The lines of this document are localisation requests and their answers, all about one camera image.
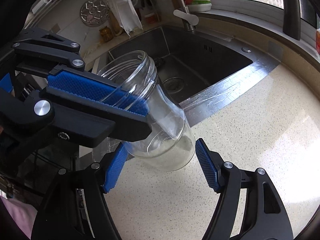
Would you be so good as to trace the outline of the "amber glass jar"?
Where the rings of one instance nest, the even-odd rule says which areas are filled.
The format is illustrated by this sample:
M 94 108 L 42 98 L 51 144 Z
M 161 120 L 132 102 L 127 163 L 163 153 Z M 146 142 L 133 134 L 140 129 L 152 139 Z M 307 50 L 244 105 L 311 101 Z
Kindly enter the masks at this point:
M 99 30 L 99 34 L 105 43 L 111 41 L 114 38 L 112 30 L 108 26 L 101 28 Z

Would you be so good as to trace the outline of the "black kitchen sink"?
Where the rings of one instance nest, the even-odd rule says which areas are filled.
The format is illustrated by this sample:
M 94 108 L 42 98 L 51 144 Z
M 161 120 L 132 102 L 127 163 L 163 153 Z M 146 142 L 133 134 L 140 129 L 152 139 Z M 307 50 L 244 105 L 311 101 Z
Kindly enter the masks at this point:
M 257 60 L 253 49 L 228 35 L 164 25 L 111 49 L 107 61 L 134 50 L 154 60 L 165 90 L 178 103 Z

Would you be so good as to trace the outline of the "clear glass jar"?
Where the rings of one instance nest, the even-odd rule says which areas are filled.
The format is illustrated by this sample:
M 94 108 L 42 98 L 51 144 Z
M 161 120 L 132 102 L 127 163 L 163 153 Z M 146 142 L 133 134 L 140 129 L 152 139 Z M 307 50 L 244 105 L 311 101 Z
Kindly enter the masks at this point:
M 144 140 L 123 144 L 129 154 L 162 171 L 176 171 L 191 161 L 195 138 L 185 113 L 163 90 L 154 60 L 144 51 L 126 53 L 97 75 L 116 83 L 103 103 L 145 114 L 152 131 Z

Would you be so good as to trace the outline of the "black thermos flask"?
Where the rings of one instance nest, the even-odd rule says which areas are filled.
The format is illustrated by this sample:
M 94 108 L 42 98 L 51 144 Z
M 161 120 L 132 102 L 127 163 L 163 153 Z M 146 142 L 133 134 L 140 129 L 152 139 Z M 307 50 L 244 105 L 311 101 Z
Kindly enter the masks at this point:
M 283 5 L 283 33 L 299 41 L 301 35 L 300 2 L 299 0 L 283 0 Z

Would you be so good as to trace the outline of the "white faucet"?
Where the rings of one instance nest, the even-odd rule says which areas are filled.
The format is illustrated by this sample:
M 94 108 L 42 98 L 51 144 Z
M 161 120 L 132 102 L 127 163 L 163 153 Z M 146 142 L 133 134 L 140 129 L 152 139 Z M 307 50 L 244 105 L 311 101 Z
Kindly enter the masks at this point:
M 194 31 L 199 23 L 199 18 L 189 12 L 184 0 L 177 0 L 177 2 L 179 9 L 175 9 L 173 15 L 182 20 L 185 31 Z

